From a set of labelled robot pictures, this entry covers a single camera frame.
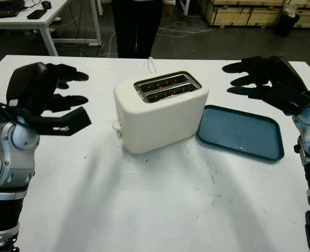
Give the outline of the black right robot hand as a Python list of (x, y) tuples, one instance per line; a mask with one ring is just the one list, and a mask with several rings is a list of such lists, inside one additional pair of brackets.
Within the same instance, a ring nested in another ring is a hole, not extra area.
[(272, 87), (278, 85), (285, 87), (286, 91), (294, 90), (298, 93), (308, 91), (294, 68), (288, 61), (278, 56), (242, 59), (240, 62), (224, 66), (222, 70), (228, 74), (246, 72), (246, 76), (231, 81), (232, 87), (227, 91), (251, 99), (261, 100)]

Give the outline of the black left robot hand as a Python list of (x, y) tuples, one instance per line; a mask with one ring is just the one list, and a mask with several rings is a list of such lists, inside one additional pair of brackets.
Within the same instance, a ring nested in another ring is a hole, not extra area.
[(36, 116), (44, 111), (61, 112), (89, 100), (84, 96), (62, 96), (57, 89), (68, 89), (70, 81), (87, 81), (89, 76), (65, 64), (42, 62), (14, 70), (6, 93), (7, 105), (27, 110)]

